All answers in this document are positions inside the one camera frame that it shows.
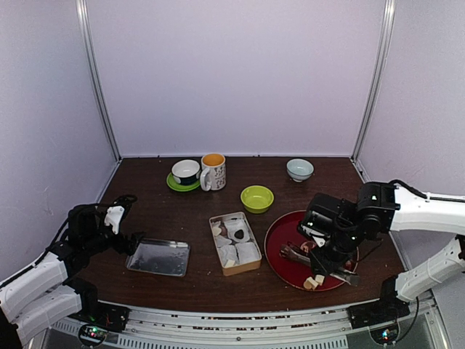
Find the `metal tongs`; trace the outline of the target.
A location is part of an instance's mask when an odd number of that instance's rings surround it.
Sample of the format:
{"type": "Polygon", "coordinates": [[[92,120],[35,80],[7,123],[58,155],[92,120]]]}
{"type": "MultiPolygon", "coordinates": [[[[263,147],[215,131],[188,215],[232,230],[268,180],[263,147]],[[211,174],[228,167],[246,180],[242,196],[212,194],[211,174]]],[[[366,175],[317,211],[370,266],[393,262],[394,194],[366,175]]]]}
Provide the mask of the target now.
{"type": "MultiPolygon", "coordinates": [[[[294,262],[298,262],[300,264],[306,265],[307,267],[311,267],[309,257],[304,256],[297,252],[294,248],[289,245],[282,244],[280,246],[280,255],[287,260],[291,260],[294,262]]],[[[349,284],[351,286],[358,286],[360,282],[360,277],[356,272],[350,270],[340,270],[336,271],[335,273],[330,274],[329,276],[342,281],[343,283],[349,284]]]]}

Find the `bear print tin lid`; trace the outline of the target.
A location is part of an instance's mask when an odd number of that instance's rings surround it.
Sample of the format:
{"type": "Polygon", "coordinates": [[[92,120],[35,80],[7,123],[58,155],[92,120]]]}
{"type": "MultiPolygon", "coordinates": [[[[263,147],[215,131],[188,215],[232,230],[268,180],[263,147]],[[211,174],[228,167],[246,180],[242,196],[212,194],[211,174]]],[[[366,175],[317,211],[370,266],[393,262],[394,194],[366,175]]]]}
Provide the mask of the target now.
{"type": "Polygon", "coordinates": [[[131,271],[183,277],[187,272],[190,245],[182,241],[143,238],[135,253],[126,259],[131,271]]]}

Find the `beige rectangular tin box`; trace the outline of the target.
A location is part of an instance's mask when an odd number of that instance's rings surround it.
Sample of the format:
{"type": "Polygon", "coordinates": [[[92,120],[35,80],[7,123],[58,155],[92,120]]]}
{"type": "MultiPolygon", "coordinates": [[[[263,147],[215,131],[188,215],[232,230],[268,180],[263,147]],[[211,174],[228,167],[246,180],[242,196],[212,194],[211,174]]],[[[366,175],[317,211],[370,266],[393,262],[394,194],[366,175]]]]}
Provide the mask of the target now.
{"type": "Polygon", "coordinates": [[[244,212],[211,217],[209,227],[224,276],[260,268],[262,253],[244,212]]]}

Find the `dark oval chocolate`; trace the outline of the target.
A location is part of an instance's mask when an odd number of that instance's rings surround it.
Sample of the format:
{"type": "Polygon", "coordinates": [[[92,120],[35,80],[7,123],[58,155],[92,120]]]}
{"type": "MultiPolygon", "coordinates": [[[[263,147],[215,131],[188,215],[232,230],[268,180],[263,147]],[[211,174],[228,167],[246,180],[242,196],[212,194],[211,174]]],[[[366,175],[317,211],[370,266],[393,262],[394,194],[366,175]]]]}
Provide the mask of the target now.
{"type": "Polygon", "coordinates": [[[237,239],[243,239],[245,236],[245,233],[242,229],[240,230],[237,230],[235,233],[234,233],[234,237],[236,237],[237,239]]]}

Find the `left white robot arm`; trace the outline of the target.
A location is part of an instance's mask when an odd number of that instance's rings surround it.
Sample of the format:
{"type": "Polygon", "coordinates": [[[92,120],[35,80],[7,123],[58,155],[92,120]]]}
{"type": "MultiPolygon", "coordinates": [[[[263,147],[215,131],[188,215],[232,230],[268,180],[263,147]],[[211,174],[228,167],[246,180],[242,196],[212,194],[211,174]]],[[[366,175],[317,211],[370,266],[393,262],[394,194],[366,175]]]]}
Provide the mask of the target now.
{"type": "Polygon", "coordinates": [[[91,257],[107,249],[131,256],[142,238],[120,225],[132,204],[82,204],[69,211],[51,244],[35,261],[1,282],[1,347],[23,348],[39,332],[79,313],[89,323],[104,317],[95,285],[78,278],[91,257]]]}

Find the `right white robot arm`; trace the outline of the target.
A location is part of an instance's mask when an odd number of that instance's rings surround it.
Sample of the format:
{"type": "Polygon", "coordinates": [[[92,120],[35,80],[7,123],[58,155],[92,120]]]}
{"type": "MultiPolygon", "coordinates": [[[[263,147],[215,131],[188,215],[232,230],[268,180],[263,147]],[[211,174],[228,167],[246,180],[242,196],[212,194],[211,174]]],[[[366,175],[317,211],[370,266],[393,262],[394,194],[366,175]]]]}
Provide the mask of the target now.
{"type": "Polygon", "coordinates": [[[308,253],[316,276],[334,273],[362,242],[380,233],[424,230],[454,235],[425,262],[383,282],[381,299],[372,307],[380,321],[398,312],[400,302],[411,302],[464,271],[464,197],[424,193],[402,180],[366,182],[355,202],[317,193],[297,230],[317,242],[308,253]]]}

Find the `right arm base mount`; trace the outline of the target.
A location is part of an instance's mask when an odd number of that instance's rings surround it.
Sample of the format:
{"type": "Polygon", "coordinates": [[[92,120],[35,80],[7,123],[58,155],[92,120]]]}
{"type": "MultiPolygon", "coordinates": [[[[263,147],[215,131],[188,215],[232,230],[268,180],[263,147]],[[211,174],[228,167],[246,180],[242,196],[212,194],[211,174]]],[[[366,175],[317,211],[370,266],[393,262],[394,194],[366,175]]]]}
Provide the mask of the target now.
{"type": "Polygon", "coordinates": [[[347,308],[353,329],[394,321],[410,314],[409,302],[397,297],[396,280],[397,276],[392,276],[383,281],[378,300],[347,308]]]}

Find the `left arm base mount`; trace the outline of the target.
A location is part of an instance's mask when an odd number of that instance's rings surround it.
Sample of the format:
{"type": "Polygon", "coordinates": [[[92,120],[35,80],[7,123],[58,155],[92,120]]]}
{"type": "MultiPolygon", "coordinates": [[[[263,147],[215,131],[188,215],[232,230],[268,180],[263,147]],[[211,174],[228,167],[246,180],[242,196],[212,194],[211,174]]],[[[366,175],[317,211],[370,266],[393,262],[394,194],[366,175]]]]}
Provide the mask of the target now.
{"type": "Polygon", "coordinates": [[[99,301],[97,287],[81,278],[68,281],[65,285],[71,287],[81,298],[80,311],[69,315],[69,318],[112,332],[125,330],[130,314],[128,307],[99,301]]]}

